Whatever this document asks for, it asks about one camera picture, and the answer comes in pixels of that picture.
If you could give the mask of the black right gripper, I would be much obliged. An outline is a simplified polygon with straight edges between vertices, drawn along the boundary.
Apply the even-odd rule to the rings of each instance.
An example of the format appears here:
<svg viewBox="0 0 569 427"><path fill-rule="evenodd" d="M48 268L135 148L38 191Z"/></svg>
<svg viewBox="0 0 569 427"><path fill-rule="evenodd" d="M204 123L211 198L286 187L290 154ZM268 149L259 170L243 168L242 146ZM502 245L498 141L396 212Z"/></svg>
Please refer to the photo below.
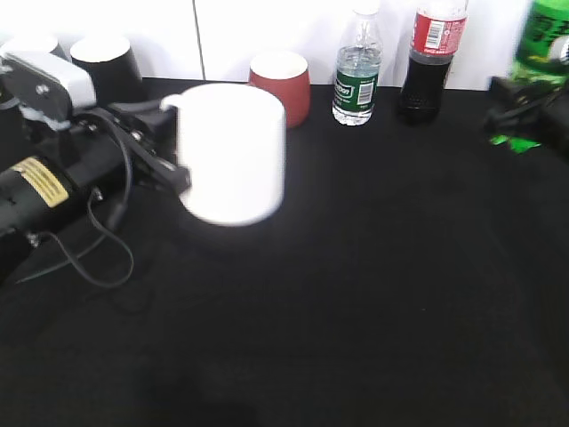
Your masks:
<svg viewBox="0 0 569 427"><path fill-rule="evenodd" d="M537 120L538 142L568 162L568 90L538 80L518 82L492 77L488 95L495 103L485 115L484 130L506 133Z"/></svg>

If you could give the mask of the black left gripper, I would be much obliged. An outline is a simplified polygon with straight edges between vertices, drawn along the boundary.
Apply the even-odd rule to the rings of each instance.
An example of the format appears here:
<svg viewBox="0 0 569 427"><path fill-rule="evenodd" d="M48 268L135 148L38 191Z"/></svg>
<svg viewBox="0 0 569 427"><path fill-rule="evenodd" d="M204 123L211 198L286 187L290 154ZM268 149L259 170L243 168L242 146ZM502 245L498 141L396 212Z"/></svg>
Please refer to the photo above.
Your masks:
<svg viewBox="0 0 569 427"><path fill-rule="evenodd" d="M162 99L115 102L111 113L83 113L60 134L60 178L70 196L128 196L136 185L170 194L191 187L176 164L174 110Z"/></svg>

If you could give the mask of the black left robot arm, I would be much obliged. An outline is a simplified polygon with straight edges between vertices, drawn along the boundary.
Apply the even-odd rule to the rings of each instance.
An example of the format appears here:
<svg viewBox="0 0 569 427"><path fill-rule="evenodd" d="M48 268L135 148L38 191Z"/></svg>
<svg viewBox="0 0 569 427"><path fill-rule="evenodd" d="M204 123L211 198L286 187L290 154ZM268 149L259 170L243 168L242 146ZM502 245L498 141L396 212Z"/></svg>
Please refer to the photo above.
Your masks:
<svg viewBox="0 0 569 427"><path fill-rule="evenodd" d="M45 134L35 153L1 173L1 276L10 276L51 239L86 281L113 289L133 273L131 248L117 236L132 189L147 183L175 196L190 187L176 156L176 113L159 101L115 103L73 117ZM81 258L104 240L128 257L113 281L91 275Z"/></svg>

